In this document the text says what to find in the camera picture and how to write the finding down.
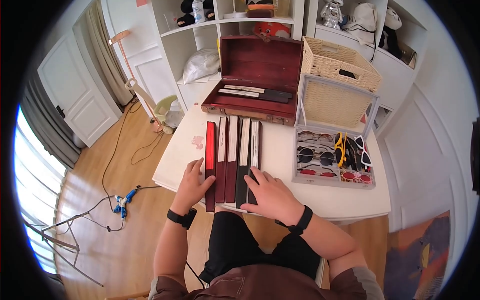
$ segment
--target window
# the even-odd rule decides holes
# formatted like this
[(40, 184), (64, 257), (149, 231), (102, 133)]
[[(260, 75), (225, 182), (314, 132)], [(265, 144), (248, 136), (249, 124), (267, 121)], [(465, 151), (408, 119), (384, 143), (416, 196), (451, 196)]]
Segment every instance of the window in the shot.
[[(14, 148), (15, 182), (23, 218), (39, 229), (53, 225), (66, 168), (44, 149), (21, 109), (17, 115)], [(28, 227), (25, 229), (40, 266), (55, 274), (52, 249), (39, 234)], [(54, 230), (47, 234), (54, 236)]]

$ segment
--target pink stain on table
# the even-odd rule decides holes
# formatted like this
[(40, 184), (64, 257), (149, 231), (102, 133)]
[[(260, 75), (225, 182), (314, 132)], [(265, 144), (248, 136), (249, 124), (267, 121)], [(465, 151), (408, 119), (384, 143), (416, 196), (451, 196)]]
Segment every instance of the pink stain on table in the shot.
[(203, 141), (204, 137), (202, 136), (194, 136), (193, 139), (192, 139), (192, 145), (196, 145), (198, 150), (201, 150), (204, 148), (204, 144), (202, 144), (202, 141)]

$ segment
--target white table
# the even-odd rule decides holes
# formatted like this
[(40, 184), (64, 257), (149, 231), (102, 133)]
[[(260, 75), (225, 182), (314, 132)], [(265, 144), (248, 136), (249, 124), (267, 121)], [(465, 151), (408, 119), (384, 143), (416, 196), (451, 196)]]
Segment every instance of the white table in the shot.
[[(186, 165), (205, 156), (206, 123), (214, 121), (218, 125), (220, 115), (202, 112), (200, 104), (216, 83), (217, 81), (213, 81), (206, 84), (204, 92), (198, 95), (198, 105), (188, 110), (173, 134), (153, 174), (152, 179), (156, 184), (177, 192)], [(366, 143), (375, 168), (376, 187), (372, 190), (360, 190), (291, 182), (291, 143), (295, 134), (294, 128), (266, 121), (262, 121), (262, 124), (261, 170), (283, 180), (295, 197), (315, 214), (338, 225), (346, 225), (365, 218), (386, 215), (390, 211), (384, 164), (373, 131), (369, 133)], [(202, 140), (200, 146), (195, 144), (195, 139)], [(234, 203), (216, 205), (242, 211), (235, 208)]]

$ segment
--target electrical cord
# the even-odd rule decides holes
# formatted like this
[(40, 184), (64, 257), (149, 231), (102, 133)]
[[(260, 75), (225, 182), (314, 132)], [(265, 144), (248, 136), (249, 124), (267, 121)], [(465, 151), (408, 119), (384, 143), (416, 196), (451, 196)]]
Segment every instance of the electrical cord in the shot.
[(205, 288), (204, 283), (202, 282), (200, 277), (197, 276), (197, 273), (195, 273), (195, 271), (192, 269), (192, 267), (190, 267), (190, 264), (187, 261), (185, 261), (185, 262), (187, 263), (187, 266), (190, 268), (190, 271), (195, 275), (195, 277), (197, 277), (198, 281), (200, 281), (200, 284), (202, 285), (202, 288)]
[[(125, 117), (123, 118), (123, 122), (122, 122), (122, 124), (121, 124), (120, 131), (119, 131), (119, 134), (118, 134), (118, 137), (117, 137), (117, 142), (115, 143), (115, 149), (113, 150), (112, 156), (110, 157), (110, 160), (108, 161), (107, 166), (105, 167), (105, 170), (103, 171), (103, 175), (102, 175), (102, 187), (103, 187), (103, 191), (105, 192), (105, 194), (107, 194), (107, 196), (104, 197), (104, 198), (102, 198), (102, 199), (100, 199), (100, 201), (98, 201), (92, 208), (90, 208), (89, 210), (87, 210), (87, 211), (86, 211), (87, 213), (90, 213), (92, 210), (94, 210), (98, 205), (100, 205), (100, 203), (102, 203), (102, 202), (103, 202), (104, 200), (106, 200), (106, 199), (108, 199), (108, 203), (109, 203), (109, 205), (110, 205), (110, 210), (113, 212), (113, 206), (112, 206), (112, 202), (111, 202), (111, 200), (110, 200), (110, 198), (113, 197), (113, 195), (110, 195), (110, 194), (108, 193), (107, 189), (105, 188), (105, 184), (104, 184), (105, 174), (107, 173), (108, 167), (110, 166), (110, 163), (112, 162), (112, 159), (113, 159), (113, 157), (115, 156), (115, 153), (116, 153), (116, 151), (117, 151), (118, 144), (119, 144), (119, 140), (120, 140), (120, 136), (121, 136), (121, 132), (122, 132), (122, 130), (123, 130), (123, 125), (125, 124), (125, 120), (127, 119), (127, 115), (128, 115), (128, 114), (131, 114), (131, 113), (135, 113), (135, 112), (138, 111), (138, 110), (140, 109), (140, 107), (142, 106), (142, 105), (139, 105), (135, 110), (132, 110), (133, 106), (134, 106), (137, 102), (139, 102), (138, 99), (137, 99), (137, 100), (134, 99), (134, 100), (132, 101), (132, 105), (131, 105), (130, 108), (128, 109), (128, 112), (125, 114)], [(154, 139), (150, 144), (148, 144), (147, 146), (144, 146), (144, 147), (141, 147), (141, 148), (137, 149), (137, 150), (133, 153), (133, 155), (132, 155), (132, 157), (131, 157), (131, 159), (130, 159), (130, 164), (131, 164), (131, 165), (136, 165), (136, 164), (138, 164), (139, 162), (141, 162), (142, 160), (149, 158), (149, 156), (151, 156), (151, 154), (153, 153), (153, 150), (154, 150), (154, 149), (158, 146), (158, 144), (160, 143), (160, 140), (162, 139), (163, 134), (164, 134), (164, 133), (163, 133), (163, 130), (157, 132), (157, 136), (155, 137), (155, 139)], [(133, 163), (133, 158), (135, 157), (135, 154), (137, 154), (138, 151), (140, 151), (141, 149), (144, 149), (144, 148), (147, 148), (147, 147), (151, 146), (151, 145), (155, 142), (155, 140), (157, 140), (157, 139), (158, 139), (158, 141), (157, 141), (156, 145), (152, 148), (152, 151), (150, 151), (150, 153), (149, 153), (146, 157), (141, 158), (140, 160), (138, 160), (138, 161), (136, 161), (136, 162)], [(140, 191), (140, 190), (143, 190), (143, 189), (155, 189), (155, 188), (160, 188), (160, 186), (156, 185), (156, 186), (145, 186), (145, 187), (141, 187), (140, 185), (137, 185), (135, 189), (136, 189), (137, 191)], [(93, 223), (97, 224), (97, 225), (100, 226), (101, 228), (105, 228), (108, 232), (111, 232), (111, 231), (120, 231), (120, 230), (123, 229), (123, 226), (124, 226), (124, 224), (125, 224), (125, 222), (122, 220), (120, 228), (118, 228), (118, 229), (111, 229), (110, 226), (103, 226), (102, 224), (100, 224), (100, 223), (98, 223), (98, 222), (96, 222), (96, 221), (94, 221), (94, 220), (92, 220), (92, 219), (90, 219), (90, 218), (87, 218), (87, 217), (85, 217), (85, 216), (82, 216), (82, 215), (83, 215), (83, 214), (75, 215), (75, 216), (80, 216), (80, 217), (82, 217), (82, 218), (85, 218), (85, 219), (89, 220), (90, 222), (93, 222)], [(67, 230), (66, 230), (65, 232), (59, 233), (58, 235), (62, 235), (62, 234), (67, 233), (67, 232), (70, 230), (70, 228), (71, 228), (71, 226), (72, 226), (72, 224), (73, 224), (73, 221), (75, 221), (75, 219), (70, 222), (70, 226), (67, 228)], [(192, 267), (190, 266), (190, 264), (189, 264), (187, 261), (185, 261), (185, 262), (186, 262), (187, 266), (190, 268), (190, 270), (192, 271), (192, 273), (195, 275), (195, 277), (198, 279), (198, 281), (200, 282), (200, 284), (202, 285), (202, 287), (205, 288), (204, 283), (203, 283), (202, 280), (199, 278), (199, 276), (195, 273), (195, 271), (192, 269)]]

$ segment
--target yellow sunglasses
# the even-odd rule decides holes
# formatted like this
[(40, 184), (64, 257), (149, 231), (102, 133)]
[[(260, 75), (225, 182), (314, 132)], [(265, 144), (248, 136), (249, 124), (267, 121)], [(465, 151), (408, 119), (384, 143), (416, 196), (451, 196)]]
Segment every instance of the yellow sunglasses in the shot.
[(343, 162), (347, 160), (347, 158), (345, 157), (346, 143), (344, 143), (343, 141), (344, 140), (342, 139), (342, 133), (337, 133), (335, 137), (335, 156), (339, 167), (341, 167), (343, 165)]

